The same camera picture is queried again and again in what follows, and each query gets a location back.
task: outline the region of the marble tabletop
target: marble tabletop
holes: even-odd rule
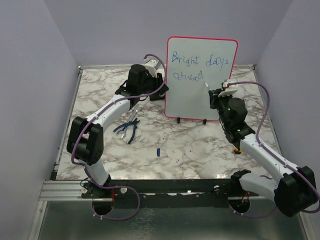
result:
[[[78,88],[71,121],[85,118],[105,105],[128,78],[129,69],[85,69]],[[232,78],[255,82],[253,70],[235,67]],[[257,130],[265,107],[256,85],[243,84],[234,95],[245,101],[247,124]],[[258,175],[267,175],[249,155],[234,154],[234,146],[226,140],[219,122],[176,119],[164,115],[164,101],[143,101],[142,112],[135,139],[127,144],[132,127],[122,140],[113,130],[126,123],[131,111],[123,114],[104,132],[104,152],[101,157],[104,168],[112,179],[212,179],[229,178],[234,172],[248,169]],[[86,177],[81,166],[71,163],[66,150],[68,133],[60,157],[57,180],[80,180]],[[260,138],[277,150],[275,137],[269,121],[265,121]]]

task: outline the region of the gray wall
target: gray wall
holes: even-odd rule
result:
[[[283,155],[315,172],[320,186],[320,1],[295,0],[257,65]],[[320,213],[312,215],[320,238]]]
[[[0,239],[25,240],[78,69],[42,0],[0,1],[0,32]]]
[[[44,0],[79,65],[165,58],[172,35],[238,40],[257,64],[292,0]]]

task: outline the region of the pliers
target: pliers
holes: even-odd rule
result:
[[[137,124],[140,122],[140,120],[138,120],[138,118],[136,118],[134,121],[129,121],[127,123],[124,123],[118,127],[116,127],[113,132],[115,133],[116,131],[118,131],[119,129],[121,129],[120,131],[118,131],[116,133],[116,135],[119,135],[119,134],[122,134],[121,136],[121,139],[124,139],[126,137],[126,134],[127,134],[127,129],[129,126],[133,125],[133,133],[132,133],[132,136],[130,138],[130,140],[128,141],[128,144],[131,144],[131,142],[133,141],[134,137],[135,137],[135,134],[136,134],[136,129],[138,128],[137,127]]]

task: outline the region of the metal frame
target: metal frame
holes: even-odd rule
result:
[[[29,234],[28,240],[37,240],[39,238],[42,222],[45,217],[45,212],[47,208],[47,201],[39,201],[36,208],[34,221],[32,224],[31,232]]]
[[[73,96],[72,96],[71,106],[69,108],[69,112],[68,112],[68,115],[67,115],[67,121],[65,123],[64,130],[63,130],[62,141],[60,143],[59,151],[58,151],[58,154],[57,154],[56,160],[55,160],[55,166],[58,165],[58,168],[59,168],[59,163],[60,163],[60,158],[61,158],[61,155],[62,155],[62,151],[64,149],[65,139],[66,139],[66,136],[67,136],[67,131],[68,131],[68,127],[69,127],[69,124],[70,124],[72,112],[74,110],[74,106],[75,106],[75,103],[76,103],[76,97],[77,97],[77,94],[78,94],[79,85],[80,85],[80,81],[81,81],[81,78],[82,78],[82,73],[83,73],[83,69],[82,69],[81,66],[79,66],[79,73],[78,73],[78,78],[77,78],[76,85],[75,85],[75,90],[74,90],[74,93],[73,93]]]
[[[79,85],[80,85],[80,81],[82,78],[82,74],[83,74],[83,70],[89,70],[89,69],[118,69],[118,68],[122,68],[122,69],[130,69],[131,65],[130,64],[126,64],[126,65],[89,65],[89,66],[80,66],[79,67],[79,75],[78,75],[78,79],[77,79],[77,83],[76,83],[76,89],[74,91],[73,97],[72,97],[72,103],[69,109],[69,113],[68,113],[68,119],[63,131],[63,137],[62,137],[62,141],[59,147],[59,151],[58,151],[58,155],[55,161],[55,166],[54,166],[54,171],[58,171],[59,168],[59,162],[60,162],[60,158],[61,158],[61,154],[62,154],[62,150],[64,147],[64,143],[65,143],[65,138],[67,136],[67,131],[68,131],[68,127],[69,127],[69,123],[70,123],[70,119],[71,119],[71,115],[72,115],[72,111],[75,105],[75,101],[76,101],[76,97],[77,97],[77,93],[78,93],[78,89],[79,89]],[[258,82],[258,78],[256,75],[256,71],[255,71],[255,66],[254,65],[235,65],[234,68],[248,68],[248,69],[252,69],[255,79]],[[277,139],[277,135],[275,133],[275,129],[273,126],[273,123],[271,121],[271,119],[269,118],[269,122],[271,125],[271,130],[273,133],[273,136],[275,138],[275,143],[277,146],[277,149],[279,151],[279,153],[281,154],[281,148],[279,146],[278,143],[278,139]],[[40,234],[40,230],[41,230],[41,226],[43,223],[43,219],[46,213],[46,208],[47,208],[47,203],[50,201],[112,201],[111,198],[88,198],[88,199],[84,199],[81,198],[82,195],[82,187],[80,186],[80,181],[79,180],[71,180],[71,181],[59,181],[59,180],[54,180],[54,181],[44,181],[43,185],[42,185],[42,189],[41,189],[41,193],[40,193],[40,197],[39,197],[39,202],[38,202],[38,206],[36,209],[36,214],[34,217],[34,221],[32,224],[32,228],[31,228],[31,232],[29,235],[29,240],[36,240],[39,238],[39,234]],[[256,196],[256,197],[251,197],[251,198],[257,198],[260,199],[262,198],[261,196]],[[229,197],[228,199],[233,200],[233,199],[239,199],[239,197]],[[310,215],[307,213],[300,213],[299,214],[300,218],[300,223],[301,223],[301,228],[304,229],[305,231],[305,237],[308,240],[316,240],[316,234],[315,234],[315,230],[310,218]]]

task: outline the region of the black motor joint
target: black motor joint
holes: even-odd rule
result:
[[[232,95],[219,97],[222,91],[221,88],[208,91],[210,108],[217,110],[226,139],[240,149],[240,140],[256,132],[245,122],[248,114],[245,101]]]
[[[125,81],[125,86],[121,86],[115,94],[123,95],[125,97],[138,96],[142,94],[148,94],[157,90],[163,83],[163,77],[161,73],[157,73],[156,77],[153,77],[145,66],[140,64],[134,64],[131,66],[128,74],[128,79]],[[169,88],[164,84],[163,87],[154,95],[161,96]],[[132,108],[139,98],[133,98],[130,100],[130,107]]]

